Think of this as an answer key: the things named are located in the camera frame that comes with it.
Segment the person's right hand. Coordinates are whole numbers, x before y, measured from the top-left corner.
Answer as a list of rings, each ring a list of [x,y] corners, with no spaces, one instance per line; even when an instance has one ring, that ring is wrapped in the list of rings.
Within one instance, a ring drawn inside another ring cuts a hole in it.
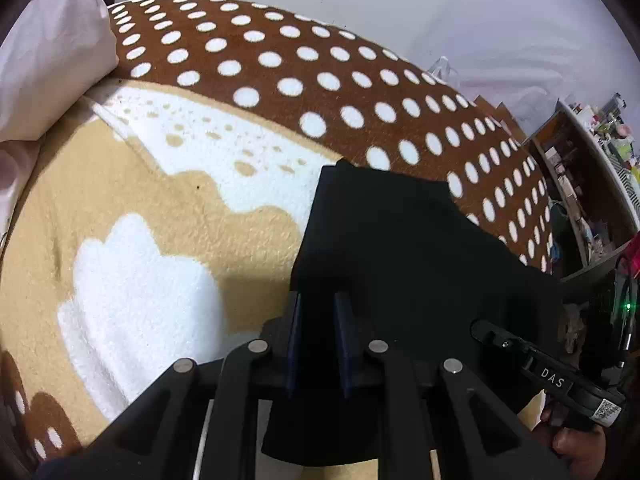
[[[533,435],[549,450],[567,460],[568,470],[574,479],[594,479],[605,459],[605,433],[595,426],[585,432],[572,428],[554,429],[549,424],[551,411],[546,408]]]

